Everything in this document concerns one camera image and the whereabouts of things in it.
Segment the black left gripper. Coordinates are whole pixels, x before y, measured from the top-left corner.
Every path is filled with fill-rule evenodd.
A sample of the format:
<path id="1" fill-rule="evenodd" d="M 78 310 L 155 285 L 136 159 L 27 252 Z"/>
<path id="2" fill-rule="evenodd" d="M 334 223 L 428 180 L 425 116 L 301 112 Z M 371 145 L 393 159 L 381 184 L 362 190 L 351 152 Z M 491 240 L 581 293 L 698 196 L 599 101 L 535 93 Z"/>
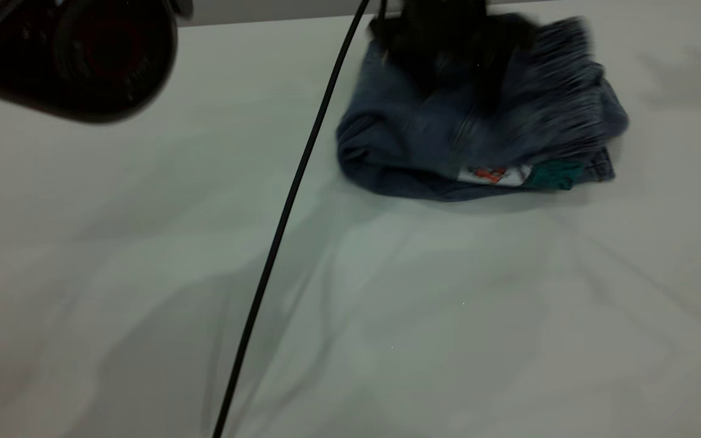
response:
<path id="1" fill-rule="evenodd" d="M 387 16 L 381 1 L 370 33 L 387 55 L 405 58 L 405 70 L 422 98 L 448 90 L 443 75 L 450 59 L 475 62 L 482 114 L 499 106 L 504 75 L 515 48 L 533 43 L 537 25 L 519 16 L 492 15 L 486 1 L 403 1 Z"/>

